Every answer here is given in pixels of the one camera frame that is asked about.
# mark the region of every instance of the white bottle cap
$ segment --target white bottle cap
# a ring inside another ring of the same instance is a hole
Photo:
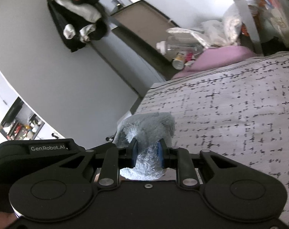
[[[156,49],[162,54],[165,55],[166,54],[166,45],[165,45],[165,41],[161,41],[156,43]]]

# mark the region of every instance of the fluffy gray fabric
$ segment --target fluffy gray fabric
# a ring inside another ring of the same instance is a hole
[[[165,140],[168,147],[172,146],[175,121],[170,113],[136,114],[126,118],[119,126],[113,141],[117,147],[126,147],[136,138],[138,156],[133,169],[124,168],[120,174],[130,180],[155,180],[165,173],[160,166],[157,149],[158,142]]]

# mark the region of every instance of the patterned bedsheet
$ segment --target patterned bedsheet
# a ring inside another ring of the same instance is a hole
[[[279,179],[288,191],[289,52],[153,86],[136,113],[170,112],[173,146],[211,149]]]

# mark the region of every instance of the pink fabric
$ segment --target pink fabric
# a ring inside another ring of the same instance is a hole
[[[256,57],[257,54],[245,46],[224,46],[216,49],[206,49],[190,66],[175,74],[172,79],[186,77],[199,71],[209,70],[235,64]]]

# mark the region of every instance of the screw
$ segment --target screw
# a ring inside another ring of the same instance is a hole
[[[114,180],[113,179],[110,179],[110,178],[103,178],[99,181],[99,184],[100,185],[103,185],[103,186],[110,186],[114,183]]]
[[[153,185],[152,184],[145,184],[144,187],[145,188],[153,188]]]
[[[194,186],[198,183],[197,180],[193,179],[193,178],[186,178],[183,180],[183,184],[186,186]]]

